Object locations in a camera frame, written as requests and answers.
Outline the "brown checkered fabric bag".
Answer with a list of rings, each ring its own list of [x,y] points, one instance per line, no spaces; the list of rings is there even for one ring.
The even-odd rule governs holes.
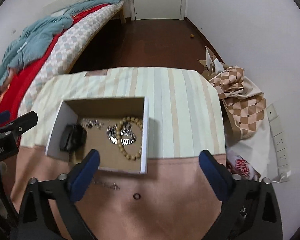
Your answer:
[[[221,63],[206,47],[202,76],[217,90],[219,100],[230,122],[230,134],[237,140],[252,137],[260,127],[266,113],[266,99],[257,85],[239,66]]]

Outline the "white cardboard box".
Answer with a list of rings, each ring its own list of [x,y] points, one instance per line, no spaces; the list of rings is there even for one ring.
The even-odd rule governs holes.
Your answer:
[[[68,153],[59,149],[63,129],[80,124],[87,131],[85,144]],[[105,171],[146,174],[149,104],[146,97],[63,100],[48,137],[48,157],[80,163],[90,150],[100,155]]]

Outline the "white plastic bag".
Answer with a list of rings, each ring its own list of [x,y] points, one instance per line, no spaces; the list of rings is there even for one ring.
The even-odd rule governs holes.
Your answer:
[[[270,126],[265,116],[257,131],[249,138],[236,140],[225,136],[226,156],[235,171],[249,180],[267,176],[270,153]]]

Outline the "pink and striped table cloth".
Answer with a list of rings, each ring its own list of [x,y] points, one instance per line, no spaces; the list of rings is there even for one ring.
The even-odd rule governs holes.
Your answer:
[[[91,149],[100,168],[77,208],[99,239],[201,239],[221,204],[198,157],[225,160],[216,90],[197,72],[116,68],[53,77],[21,139],[11,198],[27,181],[55,179]]]

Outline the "white power strip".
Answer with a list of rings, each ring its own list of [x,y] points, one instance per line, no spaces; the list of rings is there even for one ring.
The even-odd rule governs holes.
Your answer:
[[[271,103],[267,108],[267,117],[269,120],[270,134],[274,144],[277,176],[273,179],[274,183],[284,183],[289,181],[291,175],[285,133],[281,120],[275,106]]]

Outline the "black watch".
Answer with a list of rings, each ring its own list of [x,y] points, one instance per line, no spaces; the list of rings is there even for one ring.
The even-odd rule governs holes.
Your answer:
[[[59,141],[59,149],[63,152],[72,153],[81,148],[86,141],[87,131],[80,124],[68,124],[63,129]]]

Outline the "teal blanket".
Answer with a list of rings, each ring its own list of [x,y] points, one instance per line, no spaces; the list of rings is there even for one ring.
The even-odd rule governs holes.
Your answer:
[[[69,29],[73,17],[97,5],[117,4],[122,0],[86,0],[62,9],[57,16],[46,16],[26,27],[21,35],[7,47],[0,65],[0,87],[9,76],[9,71],[20,72],[27,65],[43,57],[56,35]]]

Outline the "red blanket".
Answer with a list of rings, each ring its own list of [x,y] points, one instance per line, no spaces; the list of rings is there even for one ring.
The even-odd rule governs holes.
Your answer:
[[[109,4],[97,5],[91,9],[76,14],[73,17],[73,25],[88,14],[101,9],[106,5]],[[49,45],[42,58],[33,61],[18,73],[14,70],[9,71],[8,78],[5,80],[2,87],[0,87],[0,113],[7,111],[10,114],[10,120],[13,120],[17,117],[17,106],[21,101],[21,97],[25,94],[27,86],[31,83],[30,78],[35,77],[35,75],[39,72],[39,70],[51,54],[51,51],[55,46],[58,38],[67,30],[62,31],[61,34],[58,34],[53,38],[51,44]]]

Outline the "checkered bed sheet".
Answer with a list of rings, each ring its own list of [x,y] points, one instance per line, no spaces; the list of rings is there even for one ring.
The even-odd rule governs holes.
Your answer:
[[[29,112],[44,85],[57,75],[68,74],[83,50],[102,27],[117,13],[122,12],[124,1],[110,4],[92,12],[75,23],[57,40],[51,54],[35,75],[30,78],[25,94],[17,106],[17,116]]]

